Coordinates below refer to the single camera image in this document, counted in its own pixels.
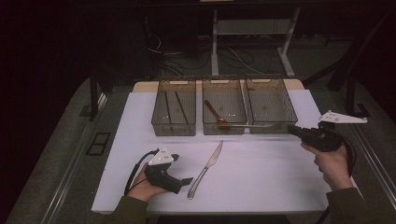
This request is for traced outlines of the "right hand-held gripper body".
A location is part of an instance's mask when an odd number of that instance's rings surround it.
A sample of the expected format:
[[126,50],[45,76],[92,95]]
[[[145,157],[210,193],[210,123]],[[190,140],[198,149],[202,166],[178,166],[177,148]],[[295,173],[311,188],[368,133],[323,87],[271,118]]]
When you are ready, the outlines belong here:
[[367,118],[357,118],[329,110],[319,117],[317,128],[302,128],[300,138],[302,142],[321,151],[331,152],[343,145],[344,137],[334,129],[335,124],[361,124]]

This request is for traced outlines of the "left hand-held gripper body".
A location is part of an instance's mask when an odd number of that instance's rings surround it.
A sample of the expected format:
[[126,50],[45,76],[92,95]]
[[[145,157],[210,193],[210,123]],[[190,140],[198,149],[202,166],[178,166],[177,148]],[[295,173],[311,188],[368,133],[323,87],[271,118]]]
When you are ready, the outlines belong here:
[[148,162],[145,175],[151,185],[178,194],[182,187],[181,180],[167,173],[167,169],[173,163],[171,154],[168,147],[160,148]]

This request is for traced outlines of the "silver fork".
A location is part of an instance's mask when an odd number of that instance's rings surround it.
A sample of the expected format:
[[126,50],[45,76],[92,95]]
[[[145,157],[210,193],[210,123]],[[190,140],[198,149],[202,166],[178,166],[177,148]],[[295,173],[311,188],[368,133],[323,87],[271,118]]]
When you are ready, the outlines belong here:
[[264,124],[264,125],[253,125],[253,124],[235,124],[230,125],[232,128],[262,128],[262,129],[285,129],[289,125],[285,123],[276,123],[276,124]]

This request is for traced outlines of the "grey basket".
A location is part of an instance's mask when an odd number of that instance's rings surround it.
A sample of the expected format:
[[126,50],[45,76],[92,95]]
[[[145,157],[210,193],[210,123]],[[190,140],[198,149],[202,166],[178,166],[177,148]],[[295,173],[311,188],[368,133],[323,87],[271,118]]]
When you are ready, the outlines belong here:
[[205,135],[237,135],[245,132],[244,128],[220,129],[216,117],[205,105],[205,100],[208,100],[218,114],[226,119],[230,125],[245,125],[248,119],[238,76],[204,77],[202,80],[202,98]]
[[[168,93],[172,124],[166,112],[164,91]],[[185,123],[177,102],[178,92],[189,124]],[[196,81],[194,78],[165,79],[159,82],[151,125],[156,136],[195,136],[196,135]]]
[[[248,124],[264,125],[285,123],[294,125],[294,111],[285,82],[282,78],[268,76],[246,76]],[[285,129],[249,128],[253,134],[286,133]]]

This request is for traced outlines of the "brown wooden spoon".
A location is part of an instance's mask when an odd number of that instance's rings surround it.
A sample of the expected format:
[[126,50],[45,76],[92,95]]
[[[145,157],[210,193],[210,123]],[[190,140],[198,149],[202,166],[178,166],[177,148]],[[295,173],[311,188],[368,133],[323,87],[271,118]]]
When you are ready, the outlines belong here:
[[208,100],[205,100],[205,105],[216,117],[220,129],[229,130],[231,128],[231,125],[228,123],[228,121],[218,114],[218,112],[215,110],[213,105]]

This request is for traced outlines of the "person's left hand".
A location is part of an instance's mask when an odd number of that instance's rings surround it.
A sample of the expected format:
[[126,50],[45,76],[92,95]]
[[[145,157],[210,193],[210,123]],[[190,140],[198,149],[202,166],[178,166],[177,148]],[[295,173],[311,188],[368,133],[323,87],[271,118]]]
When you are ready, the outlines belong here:
[[128,197],[135,198],[142,202],[149,202],[155,196],[166,192],[165,189],[153,186],[147,181],[145,175],[147,166],[148,165],[145,163],[140,173],[134,179],[133,187],[127,193]]

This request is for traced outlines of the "person's right hand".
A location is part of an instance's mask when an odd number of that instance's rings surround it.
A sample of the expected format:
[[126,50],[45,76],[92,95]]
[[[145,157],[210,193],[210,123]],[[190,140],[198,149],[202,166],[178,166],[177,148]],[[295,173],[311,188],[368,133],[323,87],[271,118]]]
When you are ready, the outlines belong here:
[[321,152],[305,143],[301,143],[301,147],[315,155],[314,163],[321,170],[323,179],[331,190],[353,188],[344,145],[331,152]]

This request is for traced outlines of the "silver table knife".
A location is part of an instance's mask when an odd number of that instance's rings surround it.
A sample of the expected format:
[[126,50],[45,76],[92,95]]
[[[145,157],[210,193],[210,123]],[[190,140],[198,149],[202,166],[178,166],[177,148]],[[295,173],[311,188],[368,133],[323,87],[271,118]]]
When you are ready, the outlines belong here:
[[219,154],[222,150],[222,146],[223,146],[223,141],[220,141],[217,148],[215,149],[215,151],[213,152],[212,156],[210,157],[210,159],[208,160],[208,162],[206,163],[204,169],[201,171],[201,173],[198,175],[198,177],[195,179],[195,181],[193,182],[193,184],[191,185],[191,188],[188,192],[188,199],[192,200],[196,190],[198,189],[198,186],[200,184],[200,182],[202,181],[203,177],[205,176],[205,173],[208,171],[208,169],[213,166],[219,157]]

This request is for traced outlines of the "black metal stand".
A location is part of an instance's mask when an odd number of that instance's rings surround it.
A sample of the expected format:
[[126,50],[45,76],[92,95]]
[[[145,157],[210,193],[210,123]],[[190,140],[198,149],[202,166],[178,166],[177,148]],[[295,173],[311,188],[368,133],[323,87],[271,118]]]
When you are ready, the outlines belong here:
[[328,10],[321,25],[326,37],[348,36],[351,45],[341,59],[306,78],[304,84],[330,75],[328,90],[346,87],[346,111],[366,116],[368,108],[356,102],[361,84],[396,122],[396,7]]

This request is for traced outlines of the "white metal desk frame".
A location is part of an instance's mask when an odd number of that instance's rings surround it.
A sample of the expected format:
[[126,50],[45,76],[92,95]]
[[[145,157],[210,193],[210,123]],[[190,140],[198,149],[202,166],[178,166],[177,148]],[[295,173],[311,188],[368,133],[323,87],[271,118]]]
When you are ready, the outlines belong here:
[[219,75],[219,35],[284,35],[283,45],[276,50],[286,75],[294,77],[287,53],[300,11],[299,7],[295,8],[289,19],[220,20],[215,9],[212,22],[211,74]]

